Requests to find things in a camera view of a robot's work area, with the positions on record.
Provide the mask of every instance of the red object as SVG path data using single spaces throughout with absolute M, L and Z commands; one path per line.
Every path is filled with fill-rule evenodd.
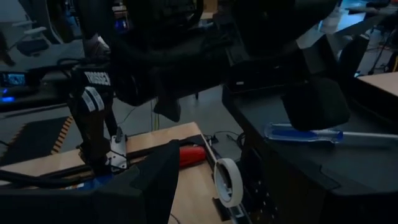
M 206 152 L 201 146 L 185 146 L 180 148 L 180 168 L 197 164 L 205 159 Z

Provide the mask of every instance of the blue light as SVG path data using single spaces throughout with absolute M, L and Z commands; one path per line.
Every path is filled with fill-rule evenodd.
M 15 98 L 14 97 L 3 97 L 3 98 L 1 98 L 1 101 L 3 102 L 3 103 L 10 103 L 10 102 L 14 102 L 15 101 Z

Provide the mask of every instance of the gray floor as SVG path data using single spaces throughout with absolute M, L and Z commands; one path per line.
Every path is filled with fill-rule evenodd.
M 0 61 L 0 70 L 9 70 L 23 72 L 31 68 L 47 67 L 57 63 L 61 58 L 82 58 L 84 57 L 83 44 L 81 40 L 74 40 L 68 44 L 51 44 L 43 35 L 32 38 L 24 35 L 24 31 L 30 29 L 28 27 L 13 27 L 12 23 L 0 22 L 0 30 L 4 33 L 8 47 L 14 46 L 9 51 L 10 57 L 15 61 L 16 65 L 8 67 L 4 62 Z M 49 44 L 48 49 L 41 51 L 40 55 L 35 57 L 26 57 L 22 55 L 16 43 L 28 40 L 46 40 Z
M 352 5 L 360 5 L 362 2 L 357 1 L 345 1 L 343 6 L 352 6 Z M 354 24 L 355 22 L 359 22 L 363 19 L 364 14 L 358 14 L 355 16 L 348 16 L 346 11 L 342 11 L 341 20 L 338 27 L 329 27 L 329 30 L 342 29 L 346 26 Z M 316 27 L 311 29 L 305 36 L 300 38 L 300 41 L 304 43 L 304 45 L 311 44 L 316 41 L 320 36 L 321 32 L 319 32 Z M 376 31 L 373 33 L 371 37 L 372 43 L 377 43 L 382 37 Z M 367 73 L 370 69 L 370 66 L 374 63 L 376 58 L 377 51 L 368 52 L 359 66 L 358 70 L 361 73 Z M 390 52 L 385 51 L 379 65 L 382 63 L 386 63 Z M 202 132 L 204 134 L 213 134 L 216 131 L 234 131 L 236 133 L 241 132 L 241 128 L 235 122 L 235 120 L 231 117 L 231 115 L 227 112 L 224 106 L 221 103 L 221 87 L 212 88 L 210 90 L 204 91 L 200 93 L 199 100 L 196 100 L 193 96 L 188 96 L 180 100 L 182 106 L 182 115 L 181 120 L 177 124 L 183 124 L 188 122 L 196 122 Z M 116 115 L 116 119 L 119 123 L 121 123 L 129 112 L 133 109 L 133 107 L 121 103 L 120 101 L 116 101 L 114 103 L 114 112 Z M 24 124 L 31 121 L 38 121 L 43 119 L 50 118 L 59 118 L 62 116 L 69 116 L 70 113 L 67 108 L 57 109 L 52 111 L 46 111 L 42 113 L 31 114 L 28 116 L 19 116 L 16 118 L 9 119 L 1 119 L 0 114 L 0 139 L 3 141 L 10 141 L 16 131 Z M 125 122 L 121 123 L 121 127 L 126 134 L 136 134 L 147 132 L 151 130 L 151 112 L 150 112 L 150 103 L 146 103 L 138 108 L 136 108 L 125 120 Z M 168 128 L 171 126 L 177 125 L 163 117 L 160 117 L 160 128 Z M 218 135 L 220 139 L 220 143 L 215 145 L 215 148 L 218 152 L 225 157 L 230 157 L 233 159 L 239 158 L 240 151 L 238 147 L 232 141 L 226 138 L 225 134 Z M 73 125 L 68 133 L 68 136 L 64 142 L 62 147 L 62 151 L 67 151 L 74 149 L 77 144 L 81 142 L 81 137 L 77 131 L 77 127 Z M 4 152 L 5 148 L 0 146 L 0 153 Z

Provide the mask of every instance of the blue screwdriver handle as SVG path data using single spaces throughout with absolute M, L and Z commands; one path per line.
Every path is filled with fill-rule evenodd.
M 343 131 L 338 129 L 297 131 L 289 123 L 270 123 L 266 126 L 264 134 L 266 138 L 276 141 L 330 141 L 332 143 L 338 143 L 343 140 Z

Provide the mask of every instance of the wooden board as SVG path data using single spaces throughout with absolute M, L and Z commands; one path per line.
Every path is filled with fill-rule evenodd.
M 140 134 L 129 138 L 127 151 L 139 151 L 166 144 L 173 139 L 185 139 L 198 134 L 201 134 L 201 132 L 195 123 Z M 83 165 L 83 162 L 78 156 L 78 150 L 72 150 L 70 152 L 0 167 L 0 169 L 37 176 L 80 165 Z M 213 197 L 217 197 L 217 195 L 213 180 L 211 179 L 211 169 L 207 162 L 199 166 L 183 169 L 180 171 L 178 178 L 172 214 L 182 224 L 232 223 L 231 221 L 222 222 L 220 220 L 218 212 L 211 201 Z M 177 222 L 170 217 L 169 223 L 174 224 Z
M 358 78 L 395 96 L 398 96 L 398 72 L 368 75 Z

